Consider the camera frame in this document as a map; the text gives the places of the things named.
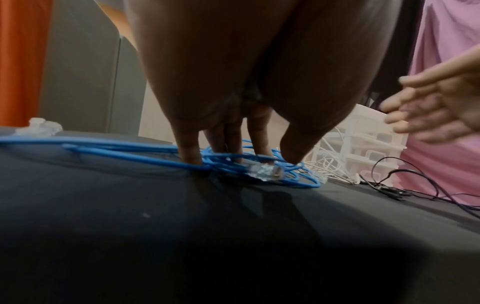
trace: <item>pink fabric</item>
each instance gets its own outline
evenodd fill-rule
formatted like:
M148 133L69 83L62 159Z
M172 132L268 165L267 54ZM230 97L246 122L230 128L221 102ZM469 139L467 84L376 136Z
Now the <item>pink fabric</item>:
M445 62L480 44L480 0L426 0L410 74ZM401 158L418 166L450 194L480 194L480 136L448 145L427 145L410 136ZM397 187L433 194L423 178L399 173ZM480 205L480 198L457 196Z

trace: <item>curtain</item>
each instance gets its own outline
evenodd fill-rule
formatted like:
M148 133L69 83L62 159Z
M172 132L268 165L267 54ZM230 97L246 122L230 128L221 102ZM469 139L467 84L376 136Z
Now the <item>curtain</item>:
M0 0L0 125L38 114L54 0Z

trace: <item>blue cable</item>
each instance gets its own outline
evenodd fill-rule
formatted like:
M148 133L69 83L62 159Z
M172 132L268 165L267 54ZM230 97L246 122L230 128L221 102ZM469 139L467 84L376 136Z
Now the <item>blue cable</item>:
M251 141L243 141L250 143L250 145L243 146L244 148L253 148ZM234 174L240 177L252 178L249 176L249 168L247 166L232 161L232 159L243 158L256 162L274 162L276 166L281 167L284 171L283 179L278 181L269 181L270 183L302 188L318 188L321 185L319 180L315 178L315 175L309 169L307 169L303 163L298 165L287 163L282 158L281 152L277 149L272 149L273 156L263 156L253 155L251 153L213 153L212 149L207 147L201 152L203 165L189 165L176 161L132 154L132 152L178 154L179 151L177 146L173 145L167 146L157 144L140 144L118 140L60 136L49 138L1 136L0 145L59 145L62 148L75 153L92 154L192 171L217 171ZM306 179L309 182L300 182L301 178Z

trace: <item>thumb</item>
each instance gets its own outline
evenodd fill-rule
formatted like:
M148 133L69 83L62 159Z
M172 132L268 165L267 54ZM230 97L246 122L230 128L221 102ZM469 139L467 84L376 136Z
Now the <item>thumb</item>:
M291 164L300 163L327 131L305 131L290 124L281 138L281 155Z
M479 69L480 46L477 46L420 74L400 77L399 82L404 87L418 88Z

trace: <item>cable bundle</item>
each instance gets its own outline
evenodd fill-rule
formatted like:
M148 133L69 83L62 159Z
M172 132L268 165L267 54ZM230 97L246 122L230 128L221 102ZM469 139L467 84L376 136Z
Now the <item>cable bundle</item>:
M307 169L303 163L293 165L287 163L277 149L272 149L272 156L230 153L213 153L210 147L201 152L203 165L189 165L181 162L164 160L132 153L149 152L178 154L177 146L138 144L116 140L78 137L31 138L23 136L0 137L0 145L60 145L66 150L76 153L92 154L103 157L135 161L152 165L180 168L192 171L217 171L233 174L243 178L255 178L269 183L276 183L300 188L318 188L326 183L327 178ZM249 160L249 164L239 164L234 159Z

